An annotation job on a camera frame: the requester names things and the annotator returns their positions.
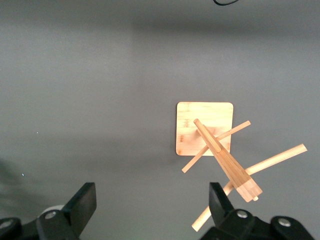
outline wooden base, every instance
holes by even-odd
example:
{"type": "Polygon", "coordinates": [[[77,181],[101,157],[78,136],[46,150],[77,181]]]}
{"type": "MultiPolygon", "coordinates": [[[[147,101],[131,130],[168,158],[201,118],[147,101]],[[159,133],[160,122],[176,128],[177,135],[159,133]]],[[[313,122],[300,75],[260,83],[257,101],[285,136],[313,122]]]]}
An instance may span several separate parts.
{"type": "MultiPolygon", "coordinates": [[[[234,106],[229,102],[179,102],[176,109],[176,153],[180,156],[195,156],[205,141],[194,124],[199,119],[215,137],[232,128],[234,106]]],[[[230,152],[231,136],[221,144],[230,152]]],[[[210,150],[203,156],[213,156],[210,150]]]]}

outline black cable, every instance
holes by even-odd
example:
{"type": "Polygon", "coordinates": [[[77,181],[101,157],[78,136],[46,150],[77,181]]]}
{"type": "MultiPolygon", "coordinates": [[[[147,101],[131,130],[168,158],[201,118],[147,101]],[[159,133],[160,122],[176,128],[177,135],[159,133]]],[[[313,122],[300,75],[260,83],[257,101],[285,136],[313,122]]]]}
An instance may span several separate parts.
{"type": "Polygon", "coordinates": [[[231,2],[227,2],[227,3],[220,3],[220,2],[217,2],[217,0],[213,0],[215,4],[219,5],[219,6],[226,6],[226,5],[230,5],[230,4],[234,4],[235,2],[238,2],[239,0],[234,0],[234,1],[231,1],[231,2]]]}

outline bolt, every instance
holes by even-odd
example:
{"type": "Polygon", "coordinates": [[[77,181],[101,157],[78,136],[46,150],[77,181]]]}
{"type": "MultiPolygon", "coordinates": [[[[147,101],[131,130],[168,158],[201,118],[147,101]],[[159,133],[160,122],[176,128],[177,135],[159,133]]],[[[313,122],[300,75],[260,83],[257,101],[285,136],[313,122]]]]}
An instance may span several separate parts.
{"type": "Polygon", "coordinates": [[[55,211],[51,211],[44,216],[45,219],[52,219],[57,213],[55,211]]]}
{"type": "Polygon", "coordinates": [[[285,218],[279,218],[278,223],[284,227],[290,227],[291,223],[285,218]]]}
{"type": "Polygon", "coordinates": [[[12,219],[10,219],[9,221],[5,221],[0,225],[0,229],[4,229],[9,227],[14,221],[12,219]]]}
{"type": "Polygon", "coordinates": [[[237,211],[236,214],[238,215],[239,218],[242,218],[242,219],[246,219],[248,217],[248,214],[243,210],[237,211]]]}

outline gray surface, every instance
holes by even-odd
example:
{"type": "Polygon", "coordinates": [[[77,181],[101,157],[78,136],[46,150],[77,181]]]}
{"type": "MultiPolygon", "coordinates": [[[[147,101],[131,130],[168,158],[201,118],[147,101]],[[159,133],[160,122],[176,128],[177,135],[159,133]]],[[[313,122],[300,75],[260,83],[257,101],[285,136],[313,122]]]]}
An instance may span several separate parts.
{"type": "Polygon", "coordinates": [[[233,125],[252,123],[232,137],[244,167],[308,148],[254,176],[257,202],[231,202],[320,239],[319,22],[315,0],[1,1],[0,217],[26,223],[95,182],[83,240],[197,240],[227,178],[210,157],[182,173],[176,105],[231,102],[233,125]]]}

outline silver screw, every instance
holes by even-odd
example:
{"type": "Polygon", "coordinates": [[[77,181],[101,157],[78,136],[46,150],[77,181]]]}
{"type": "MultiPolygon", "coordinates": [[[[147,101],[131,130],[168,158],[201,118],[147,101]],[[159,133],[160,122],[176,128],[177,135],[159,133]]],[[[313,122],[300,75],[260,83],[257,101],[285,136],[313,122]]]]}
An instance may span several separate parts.
{"type": "Polygon", "coordinates": [[[57,213],[55,211],[49,212],[44,216],[45,219],[52,219],[57,213]]]}
{"type": "Polygon", "coordinates": [[[239,210],[236,212],[239,218],[246,219],[248,217],[248,214],[245,211],[239,210]]]}
{"type": "Polygon", "coordinates": [[[279,218],[278,223],[284,227],[290,227],[291,223],[285,218],[279,218]]]}
{"type": "Polygon", "coordinates": [[[5,221],[0,225],[0,229],[4,229],[6,227],[9,227],[14,221],[10,219],[9,221],[5,221]]]}

